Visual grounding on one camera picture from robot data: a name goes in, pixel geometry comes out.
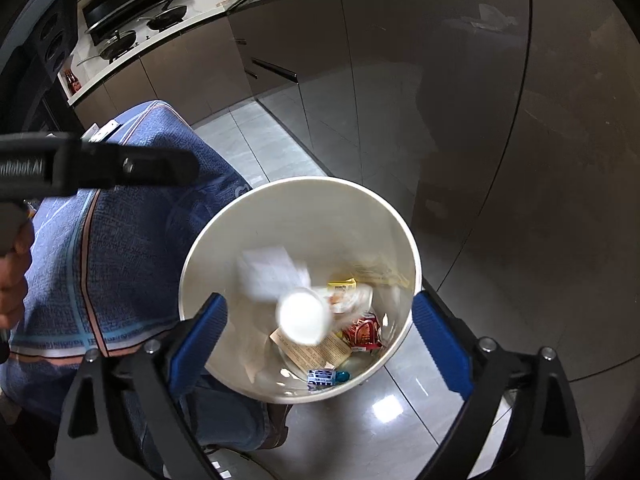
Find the left hand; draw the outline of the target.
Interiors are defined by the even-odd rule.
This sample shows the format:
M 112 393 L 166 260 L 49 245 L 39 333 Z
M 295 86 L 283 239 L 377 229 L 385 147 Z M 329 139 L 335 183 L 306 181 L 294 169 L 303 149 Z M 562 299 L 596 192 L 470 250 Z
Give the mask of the left hand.
M 28 293 L 25 274 L 32 265 L 35 232 L 27 220 L 18 231 L 10 251 L 1 258 L 0 327 L 12 330 L 24 315 L 24 299 Z

